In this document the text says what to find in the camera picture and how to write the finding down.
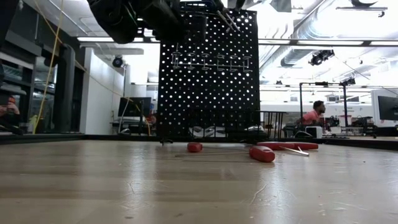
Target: computer monitor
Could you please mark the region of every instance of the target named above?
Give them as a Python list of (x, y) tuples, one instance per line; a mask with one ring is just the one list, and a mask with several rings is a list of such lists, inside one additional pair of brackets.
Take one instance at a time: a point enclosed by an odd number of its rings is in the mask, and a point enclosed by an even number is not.
[(150, 97), (129, 97), (130, 100), (122, 97), (119, 104), (119, 117), (141, 117), (141, 103), (143, 103), (143, 115), (149, 116)]
[(398, 121), (398, 98), (378, 96), (380, 120)]

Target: person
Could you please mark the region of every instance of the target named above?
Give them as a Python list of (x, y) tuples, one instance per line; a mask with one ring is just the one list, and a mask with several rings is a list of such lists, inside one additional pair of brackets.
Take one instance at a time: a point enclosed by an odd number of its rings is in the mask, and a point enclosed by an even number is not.
[(7, 105), (0, 105), (0, 118), (13, 126), (18, 126), (20, 121), (19, 109), (13, 96), (9, 97)]
[(323, 104), (323, 101), (316, 101), (313, 104), (313, 110), (310, 112), (306, 113), (303, 118), (298, 120), (298, 122), (301, 121), (301, 124), (303, 125), (311, 125), (311, 124), (317, 124), (319, 123), (319, 119), (321, 118), (322, 114), (325, 113), (325, 104)]

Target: black pegboard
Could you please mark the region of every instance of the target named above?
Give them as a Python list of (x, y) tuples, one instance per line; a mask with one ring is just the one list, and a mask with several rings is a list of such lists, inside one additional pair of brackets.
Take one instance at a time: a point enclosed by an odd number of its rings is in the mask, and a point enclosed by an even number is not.
[[(228, 120), (216, 125), (235, 126), (234, 118), (239, 118), (239, 128), (247, 128), (239, 111), (260, 108), (257, 13), (242, 10), (235, 16), (241, 32), (229, 29), (217, 15), (183, 16), (197, 29), (185, 42), (161, 43), (158, 132), (188, 134), (188, 115), (198, 109), (224, 111), (217, 116), (228, 115)], [(200, 25), (203, 21), (206, 29)], [(215, 114), (211, 120), (202, 126), (214, 124)]]

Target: yellow cable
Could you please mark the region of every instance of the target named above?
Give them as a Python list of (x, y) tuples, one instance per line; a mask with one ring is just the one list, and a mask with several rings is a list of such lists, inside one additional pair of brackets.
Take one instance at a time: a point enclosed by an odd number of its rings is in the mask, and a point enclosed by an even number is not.
[(60, 13), (59, 23), (58, 23), (58, 27), (57, 27), (57, 33), (55, 34), (54, 47), (53, 47), (53, 49), (52, 49), (51, 62), (50, 62), (50, 69), (49, 69), (49, 73), (47, 74), (47, 80), (46, 80), (46, 82), (45, 82), (44, 93), (43, 93), (43, 100), (42, 100), (42, 103), (41, 103), (41, 105), (40, 105), (39, 115), (38, 115), (38, 117), (37, 117), (36, 124), (35, 124), (35, 126), (33, 127), (33, 134), (36, 134), (36, 128), (37, 128), (37, 125), (39, 124), (40, 117), (42, 116), (42, 112), (43, 112), (43, 106), (44, 106), (44, 101), (45, 101), (45, 95), (47, 94), (47, 87), (49, 86), (50, 75), (51, 75), (51, 71), (52, 71), (52, 65), (53, 65), (53, 63), (54, 63), (55, 50), (57, 49), (58, 36), (59, 36), (59, 33), (60, 33), (61, 24), (62, 24), (62, 18), (63, 18), (62, 11), (63, 11), (63, 0), (61, 0), (61, 13)]
[[(51, 26), (50, 22), (49, 22), (49, 21), (47, 20), (47, 18), (44, 16), (44, 13), (43, 13), (42, 9), (40, 8), (40, 6), (39, 6), (37, 0), (34, 0), (34, 2), (35, 2), (35, 5), (36, 5), (36, 8), (39, 10), (39, 13), (40, 13), (40, 15), (43, 17), (45, 23), (48, 25), (48, 27), (50, 28), (50, 30), (52, 31), (52, 33), (55, 35), (55, 45), (54, 45), (53, 54), (52, 54), (52, 59), (51, 59), (51, 64), (50, 64), (50, 65), (52, 66), (52, 64), (53, 64), (53, 58), (54, 58), (54, 56), (55, 56), (55, 49), (56, 49), (57, 41), (60, 42), (61, 44), (63, 44), (63, 42), (62, 42), (61, 39), (59, 38), (59, 30), (60, 30), (60, 25), (61, 25), (62, 16), (63, 16), (63, 13), (62, 13), (62, 12), (63, 12), (63, 0), (61, 1), (61, 8), (60, 8), (60, 10), (61, 10), (61, 13), (60, 13), (60, 23), (59, 23), (59, 25), (58, 25), (58, 27), (57, 27), (57, 31), (56, 31), (56, 32), (52, 29), (52, 26)], [(83, 67), (77, 60), (75, 60), (75, 63), (84, 71), (85, 74), (88, 74), (87, 69), (86, 69), (85, 67)], [(34, 130), (33, 130), (33, 133), (34, 133), (34, 134), (35, 134), (35, 132), (36, 132), (36, 126), (38, 125), (39, 120), (40, 120), (40, 115), (41, 115), (42, 107), (43, 107), (43, 104), (44, 104), (45, 94), (46, 94), (46, 92), (47, 92), (47, 86), (48, 86), (48, 84), (49, 84), (49, 78), (50, 78), (50, 74), (51, 74), (50, 72), (51, 72), (51, 70), (49, 71), (49, 74), (47, 75), (47, 82), (46, 82), (46, 86), (45, 86), (45, 90), (44, 90), (44, 96), (43, 96), (42, 104), (41, 104), (41, 106), (40, 106), (39, 118), (38, 118), (38, 120), (37, 120), (37, 122), (36, 122), (36, 125), (34, 126)], [(88, 74), (88, 75), (89, 75), (90, 78), (92, 78), (96, 83), (98, 83), (99, 85), (101, 85), (102, 87), (104, 87), (105, 89), (107, 89), (108, 91), (110, 91), (111, 93), (114, 93), (114, 94), (116, 94), (116, 95), (118, 95), (118, 96), (120, 96), (120, 97), (123, 97), (124, 99), (127, 99), (128, 101), (130, 101), (130, 102), (133, 103), (133, 101), (132, 101), (130, 98), (124, 97), (124, 96), (120, 95), (119, 93), (114, 92), (113, 90), (109, 89), (108, 87), (106, 87), (105, 85), (103, 85), (102, 83), (100, 83), (97, 79), (95, 79), (94, 77), (92, 77), (90, 74)], [(146, 119), (145, 119), (145, 123), (146, 123), (147, 126), (148, 126), (148, 136), (150, 136), (150, 127), (149, 127), (149, 123), (148, 123), (148, 121), (147, 121)]]

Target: pink shirt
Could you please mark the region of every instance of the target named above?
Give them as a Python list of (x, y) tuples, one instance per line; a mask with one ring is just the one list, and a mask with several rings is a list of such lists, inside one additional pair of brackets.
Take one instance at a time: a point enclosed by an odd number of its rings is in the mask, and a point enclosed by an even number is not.
[(313, 121), (318, 121), (319, 120), (319, 114), (315, 110), (311, 110), (310, 112), (306, 113), (303, 116), (303, 122), (302, 124), (304, 125), (311, 125)]

